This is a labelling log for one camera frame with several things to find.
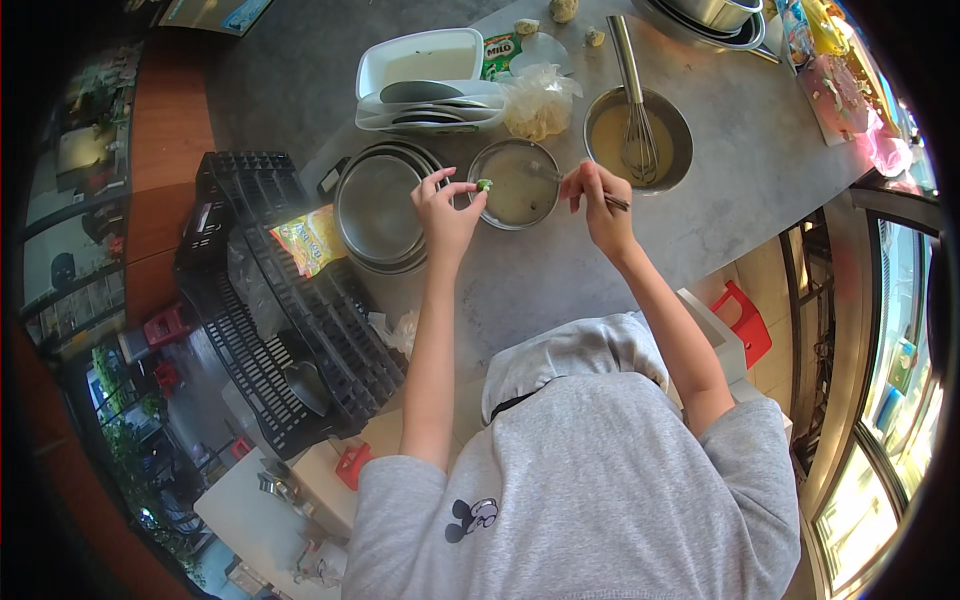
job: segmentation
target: glass door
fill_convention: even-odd
[[[931,239],[883,215],[871,225],[876,355],[849,457],[813,522],[832,597],[856,593],[897,532],[929,465],[943,397],[926,335]]]
[[[877,231],[885,293],[861,420],[909,498],[930,461],[943,395],[931,376],[926,337],[930,238],[883,220],[877,221]]]

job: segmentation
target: black plastic crate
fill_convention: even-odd
[[[404,380],[406,361],[387,350],[367,323],[364,301],[352,293],[362,288],[352,268],[344,260],[316,276],[301,276],[293,256],[270,233],[315,208],[293,162],[280,153],[208,153],[204,159],[303,341],[315,354],[332,357],[337,367],[363,380],[382,406]]]
[[[252,171],[258,175],[249,177]],[[257,414],[264,437],[288,459],[329,437],[358,434],[396,392],[406,362],[384,348],[367,323],[370,302],[346,259],[303,277],[270,234],[276,226],[272,223],[286,223],[313,208],[289,158],[281,153],[208,153],[196,185],[197,202],[177,249],[175,275],[231,379]],[[238,191],[242,188],[248,194]],[[264,220],[252,220],[252,206],[258,206]],[[228,237],[237,226],[293,326],[268,341],[257,335],[227,274]],[[334,400],[323,417],[305,407],[284,379],[283,370],[304,358],[316,364]]]
[[[268,342],[260,339],[250,310],[233,290],[226,271],[213,276],[181,272],[177,283],[196,308],[230,378],[253,408],[264,438],[281,459],[289,460],[338,435],[337,424],[343,417],[329,413],[321,417],[297,399],[283,378],[283,369],[293,364],[293,357],[277,337]]]

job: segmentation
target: yellow snack bag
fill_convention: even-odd
[[[347,255],[333,223],[333,204],[273,228],[270,233],[293,255],[297,270],[303,276],[312,277],[326,263]]]

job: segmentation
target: whisk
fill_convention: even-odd
[[[613,48],[620,64],[620,75],[623,77],[623,89],[630,108],[627,127],[623,131],[620,159],[630,169],[631,175],[649,185],[657,178],[660,157],[657,153],[657,141],[650,129],[647,109],[643,105],[643,90],[640,87],[640,76],[636,72],[634,47],[630,43],[627,22],[622,15],[608,16],[607,26],[610,27]]]

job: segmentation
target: display case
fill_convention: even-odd
[[[831,204],[840,205],[825,207],[831,234],[850,242],[833,244],[834,264],[857,262],[865,282],[857,306],[848,302],[850,290],[838,290],[838,330],[858,325],[861,335],[838,337],[833,387],[838,378],[860,383],[837,390],[840,397],[831,393],[830,444],[821,440],[801,505],[823,597],[848,598],[882,568],[936,453],[944,399],[931,365],[927,306],[940,227],[922,197],[852,189]],[[859,253],[857,239],[864,240]]]

